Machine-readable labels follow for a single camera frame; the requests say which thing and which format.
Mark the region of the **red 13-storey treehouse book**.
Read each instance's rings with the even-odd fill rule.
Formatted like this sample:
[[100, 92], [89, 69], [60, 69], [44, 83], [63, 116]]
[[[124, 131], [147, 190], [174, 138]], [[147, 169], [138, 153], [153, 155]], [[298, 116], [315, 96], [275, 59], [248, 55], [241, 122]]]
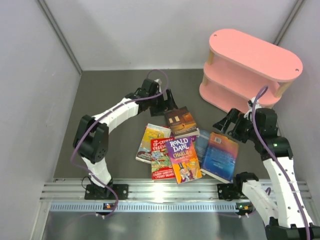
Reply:
[[156, 138], [150, 142], [151, 147], [151, 179], [153, 181], [174, 179], [175, 173], [172, 167], [166, 142], [174, 137]]

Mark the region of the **yellow illustrated paperback book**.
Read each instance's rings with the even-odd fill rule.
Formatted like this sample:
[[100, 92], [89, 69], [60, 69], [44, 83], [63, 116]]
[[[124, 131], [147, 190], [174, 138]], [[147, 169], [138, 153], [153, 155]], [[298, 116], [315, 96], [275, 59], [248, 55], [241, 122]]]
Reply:
[[146, 125], [135, 159], [143, 163], [151, 164], [151, 140], [169, 138], [171, 132], [172, 131], [168, 126], [158, 126], [148, 123]]

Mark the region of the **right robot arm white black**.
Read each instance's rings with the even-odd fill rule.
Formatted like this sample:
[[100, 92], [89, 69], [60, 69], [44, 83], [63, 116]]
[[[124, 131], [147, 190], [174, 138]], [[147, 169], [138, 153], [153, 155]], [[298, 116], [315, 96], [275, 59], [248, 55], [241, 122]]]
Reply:
[[247, 197], [265, 225], [268, 240], [318, 240], [320, 228], [314, 225], [304, 207], [294, 172], [289, 141], [278, 135], [278, 116], [273, 109], [259, 108], [245, 115], [233, 108], [213, 127], [242, 143], [252, 141], [266, 168], [275, 200], [262, 188], [258, 177], [242, 172], [233, 179], [234, 188]]

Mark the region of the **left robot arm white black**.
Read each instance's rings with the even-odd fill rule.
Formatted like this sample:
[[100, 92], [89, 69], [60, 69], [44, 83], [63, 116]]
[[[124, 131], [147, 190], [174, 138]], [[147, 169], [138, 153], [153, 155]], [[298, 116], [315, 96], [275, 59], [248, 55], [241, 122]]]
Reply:
[[160, 116], [177, 109], [172, 91], [161, 89], [160, 81], [146, 78], [135, 92], [127, 94], [119, 103], [95, 116], [84, 115], [79, 122], [72, 157], [79, 155], [88, 173], [86, 200], [115, 199], [114, 182], [106, 164], [110, 133], [126, 120], [149, 110], [151, 116]]

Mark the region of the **dark brown paperback book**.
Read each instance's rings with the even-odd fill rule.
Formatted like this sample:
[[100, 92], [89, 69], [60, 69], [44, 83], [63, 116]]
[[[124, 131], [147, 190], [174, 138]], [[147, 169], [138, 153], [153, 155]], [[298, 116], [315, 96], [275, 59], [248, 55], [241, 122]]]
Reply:
[[164, 116], [176, 139], [200, 135], [200, 130], [186, 106], [167, 111]]

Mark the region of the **Roald Dahl Charlie book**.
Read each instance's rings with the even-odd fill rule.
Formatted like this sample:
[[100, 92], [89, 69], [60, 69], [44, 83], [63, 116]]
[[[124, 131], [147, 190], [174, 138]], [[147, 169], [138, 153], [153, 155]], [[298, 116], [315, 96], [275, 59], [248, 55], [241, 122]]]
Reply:
[[192, 136], [169, 140], [165, 146], [177, 184], [202, 178], [200, 162]]

